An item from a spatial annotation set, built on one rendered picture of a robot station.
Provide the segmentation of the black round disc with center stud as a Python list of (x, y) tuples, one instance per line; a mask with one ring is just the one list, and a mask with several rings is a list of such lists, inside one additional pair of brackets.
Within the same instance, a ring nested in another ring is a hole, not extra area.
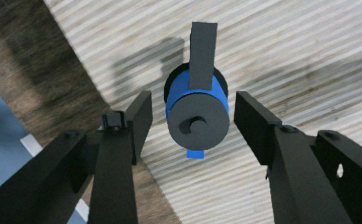
[[(169, 94), (169, 90), (170, 90), (170, 86), (173, 82), (173, 80), (176, 78), (177, 75), (179, 75), (181, 72), (188, 70), (189, 69), (189, 62), (183, 63), (181, 65), (179, 65), (178, 67), (176, 67), (171, 74), (168, 76), (165, 86), (164, 86), (164, 101), (165, 104), (167, 103), (167, 98), (168, 98), (168, 94)], [(226, 98), (228, 101), (228, 95), (229, 95), (229, 90), (228, 90), (228, 84), (227, 81), (225, 79), (225, 77), (223, 76), (223, 74), (214, 66), (214, 72), (213, 72), (213, 76), (215, 76), (215, 78), (217, 79), (217, 81), (219, 82)]]

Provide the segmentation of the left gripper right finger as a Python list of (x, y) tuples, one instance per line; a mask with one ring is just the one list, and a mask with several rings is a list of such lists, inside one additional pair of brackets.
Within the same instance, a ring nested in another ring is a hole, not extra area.
[(360, 144), (330, 129), (307, 135), (246, 91), (236, 91), (233, 122), (267, 166), (274, 224), (362, 224)]

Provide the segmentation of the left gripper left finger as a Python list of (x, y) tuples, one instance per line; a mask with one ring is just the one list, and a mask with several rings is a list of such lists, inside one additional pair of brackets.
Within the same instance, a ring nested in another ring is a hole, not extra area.
[(153, 122), (152, 92), (59, 134), (0, 185), (0, 224), (67, 224), (93, 178), (86, 224), (139, 224), (132, 165)]

